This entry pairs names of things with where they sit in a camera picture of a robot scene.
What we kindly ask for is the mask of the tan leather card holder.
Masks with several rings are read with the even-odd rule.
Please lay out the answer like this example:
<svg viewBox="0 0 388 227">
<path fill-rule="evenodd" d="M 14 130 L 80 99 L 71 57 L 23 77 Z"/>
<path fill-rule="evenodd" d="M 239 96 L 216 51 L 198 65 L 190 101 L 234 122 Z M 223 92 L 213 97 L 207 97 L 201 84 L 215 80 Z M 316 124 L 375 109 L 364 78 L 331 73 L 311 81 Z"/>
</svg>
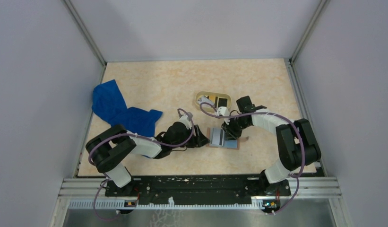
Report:
<svg viewBox="0 0 388 227">
<path fill-rule="evenodd" d="M 210 139 L 210 130 L 212 128 L 208 128 L 207 129 L 207 137 Z M 211 146 L 210 142 L 207 144 L 207 147 L 211 147 L 211 148 L 224 148 L 224 149 L 235 149 L 235 150 L 239 150 L 240 149 L 240 144 L 241 143 L 244 143 L 246 141 L 249 140 L 249 136 L 247 137 L 241 137 L 239 138 L 238 140 L 226 140 L 224 139 L 224 146 L 223 147 L 215 147 L 215 146 Z"/>
</svg>

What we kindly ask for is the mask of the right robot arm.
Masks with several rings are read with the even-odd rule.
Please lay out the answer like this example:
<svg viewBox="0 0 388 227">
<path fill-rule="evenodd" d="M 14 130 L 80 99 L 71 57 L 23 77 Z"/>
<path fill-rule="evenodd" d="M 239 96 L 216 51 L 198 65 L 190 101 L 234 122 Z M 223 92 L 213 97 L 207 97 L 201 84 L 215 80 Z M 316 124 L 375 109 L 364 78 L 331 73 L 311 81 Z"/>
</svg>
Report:
<svg viewBox="0 0 388 227">
<path fill-rule="evenodd" d="M 273 113 L 265 106 L 256 106 L 249 96 L 236 101 L 239 113 L 236 116 L 220 107 L 217 115 L 224 118 L 222 129 L 227 140 L 237 140 L 242 131 L 250 126 L 267 130 L 276 136 L 278 160 L 260 173 L 259 188 L 265 195 L 278 189 L 278 183 L 285 180 L 294 170 L 317 162 L 321 151 L 310 122 L 307 119 L 290 120 Z"/>
</svg>

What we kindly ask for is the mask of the beige oval tray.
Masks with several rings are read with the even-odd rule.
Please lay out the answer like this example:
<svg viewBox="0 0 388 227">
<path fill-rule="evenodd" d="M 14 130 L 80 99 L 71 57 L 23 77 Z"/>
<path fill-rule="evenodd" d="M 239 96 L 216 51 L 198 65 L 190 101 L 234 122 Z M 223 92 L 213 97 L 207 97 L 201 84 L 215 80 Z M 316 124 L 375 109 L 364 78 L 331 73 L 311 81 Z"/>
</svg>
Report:
<svg viewBox="0 0 388 227">
<path fill-rule="evenodd" d="M 209 92 L 209 91 L 199 91 L 196 95 L 195 95 L 195 98 L 194 98 L 194 104 L 196 106 L 196 108 L 198 110 L 201 110 L 200 109 L 200 106 L 196 103 L 196 100 L 200 97 L 200 96 L 206 96 L 208 99 L 210 99 L 211 101 L 214 102 L 214 106 L 213 107 L 210 107 L 209 105 L 203 105 L 202 108 L 206 111 L 206 112 L 213 112 L 214 111 L 214 108 L 217 109 L 217 102 L 218 102 L 218 98 L 227 98 L 228 99 L 228 104 L 227 104 L 227 108 L 230 108 L 231 107 L 231 102 L 232 102 L 232 98 L 228 95 L 228 94 L 224 94 L 224 93 L 216 93 L 216 92 Z"/>
</svg>

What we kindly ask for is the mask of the white card being carried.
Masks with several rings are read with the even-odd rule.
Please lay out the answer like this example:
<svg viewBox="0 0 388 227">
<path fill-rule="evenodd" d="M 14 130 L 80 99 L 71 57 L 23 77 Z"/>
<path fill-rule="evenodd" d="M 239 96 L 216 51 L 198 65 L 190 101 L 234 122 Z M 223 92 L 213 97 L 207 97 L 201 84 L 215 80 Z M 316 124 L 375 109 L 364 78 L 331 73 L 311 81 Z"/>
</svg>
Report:
<svg viewBox="0 0 388 227">
<path fill-rule="evenodd" d="M 210 130 L 210 144 L 215 147 L 224 146 L 224 130 L 221 128 L 212 128 Z"/>
</svg>

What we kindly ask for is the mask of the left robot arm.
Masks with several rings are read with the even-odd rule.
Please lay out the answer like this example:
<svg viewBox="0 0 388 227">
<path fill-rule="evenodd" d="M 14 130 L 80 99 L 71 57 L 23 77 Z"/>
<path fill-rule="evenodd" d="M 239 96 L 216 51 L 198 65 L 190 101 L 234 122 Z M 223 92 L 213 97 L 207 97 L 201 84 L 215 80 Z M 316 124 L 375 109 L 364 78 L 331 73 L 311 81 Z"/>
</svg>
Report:
<svg viewBox="0 0 388 227">
<path fill-rule="evenodd" d="M 167 131 L 150 138 L 134 134 L 118 124 L 89 140 L 85 149 L 89 163 L 112 181 L 122 195 L 128 196 L 134 192 L 135 183 L 122 164 L 127 155 L 138 154 L 161 159 L 179 147 L 201 148 L 208 143 L 210 139 L 201 132 L 198 125 L 179 121 L 173 123 Z"/>
</svg>

